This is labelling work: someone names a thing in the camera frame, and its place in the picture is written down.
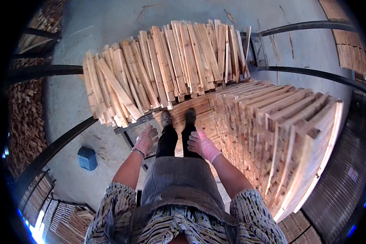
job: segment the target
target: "striped blouse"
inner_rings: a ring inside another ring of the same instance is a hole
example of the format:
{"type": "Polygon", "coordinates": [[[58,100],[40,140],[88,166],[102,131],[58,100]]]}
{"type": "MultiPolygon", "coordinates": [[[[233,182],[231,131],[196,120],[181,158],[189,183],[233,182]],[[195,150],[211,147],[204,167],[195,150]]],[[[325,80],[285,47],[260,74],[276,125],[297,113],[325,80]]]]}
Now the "striped blouse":
{"type": "MultiPolygon", "coordinates": [[[[113,198],[117,200],[113,215],[115,230],[124,229],[129,224],[132,210],[136,208],[135,197],[136,192],[127,185],[110,183],[99,210],[88,227],[84,243],[109,242],[104,236],[104,230],[113,198]]],[[[230,214],[240,221],[238,230],[242,244],[287,243],[256,190],[248,189],[238,193],[231,202],[230,214]]],[[[166,244],[180,233],[186,235],[189,243],[228,243],[225,228],[215,218],[181,205],[160,207],[137,238],[138,243],[166,244]]]]}

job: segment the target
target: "blue container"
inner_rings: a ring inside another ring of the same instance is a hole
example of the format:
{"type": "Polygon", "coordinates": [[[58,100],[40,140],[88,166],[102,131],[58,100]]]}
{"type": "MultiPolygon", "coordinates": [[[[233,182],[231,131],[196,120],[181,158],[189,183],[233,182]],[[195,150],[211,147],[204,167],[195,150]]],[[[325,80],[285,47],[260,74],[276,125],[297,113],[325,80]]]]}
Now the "blue container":
{"type": "Polygon", "coordinates": [[[80,167],[88,171],[96,169],[98,162],[96,161],[96,153],[92,149],[80,148],[77,152],[77,158],[79,159],[80,167]]]}

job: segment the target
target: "dark shoe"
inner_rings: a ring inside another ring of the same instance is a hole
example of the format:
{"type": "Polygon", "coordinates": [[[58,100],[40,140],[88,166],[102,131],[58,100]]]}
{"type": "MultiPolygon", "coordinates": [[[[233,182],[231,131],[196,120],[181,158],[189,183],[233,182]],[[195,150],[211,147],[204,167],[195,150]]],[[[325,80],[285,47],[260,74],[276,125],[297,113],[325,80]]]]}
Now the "dark shoe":
{"type": "Polygon", "coordinates": [[[195,124],[195,120],[197,119],[197,113],[195,113],[195,109],[189,108],[184,114],[184,119],[186,124],[195,124]]]}
{"type": "Polygon", "coordinates": [[[172,116],[168,110],[161,112],[161,126],[166,128],[166,126],[172,125],[172,116]]]}

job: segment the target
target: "pink glove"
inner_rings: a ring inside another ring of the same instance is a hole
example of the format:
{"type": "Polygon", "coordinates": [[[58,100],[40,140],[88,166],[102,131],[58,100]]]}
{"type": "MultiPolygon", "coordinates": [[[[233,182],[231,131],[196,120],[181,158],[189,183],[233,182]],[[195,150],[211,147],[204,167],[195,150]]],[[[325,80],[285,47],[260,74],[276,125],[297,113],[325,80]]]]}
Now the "pink glove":
{"type": "Polygon", "coordinates": [[[153,144],[158,141],[159,138],[156,136],[157,129],[153,128],[153,125],[147,124],[143,132],[137,137],[137,141],[132,151],[136,151],[145,158],[152,149],[153,144]]]}
{"type": "Polygon", "coordinates": [[[199,154],[202,158],[209,160],[210,163],[213,163],[215,157],[222,154],[202,129],[192,131],[188,138],[187,149],[199,154]]]}

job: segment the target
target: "corrugated wall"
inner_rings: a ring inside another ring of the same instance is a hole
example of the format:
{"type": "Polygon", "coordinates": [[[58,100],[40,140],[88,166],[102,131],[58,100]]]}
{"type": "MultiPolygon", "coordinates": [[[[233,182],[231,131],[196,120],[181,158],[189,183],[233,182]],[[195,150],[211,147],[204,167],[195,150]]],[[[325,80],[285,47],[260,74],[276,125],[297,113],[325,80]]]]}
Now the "corrugated wall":
{"type": "Polygon", "coordinates": [[[303,205],[328,244],[336,240],[350,218],[366,183],[366,120],[356,111],[350,114],[350,109],[327,167],[303,205]]]}

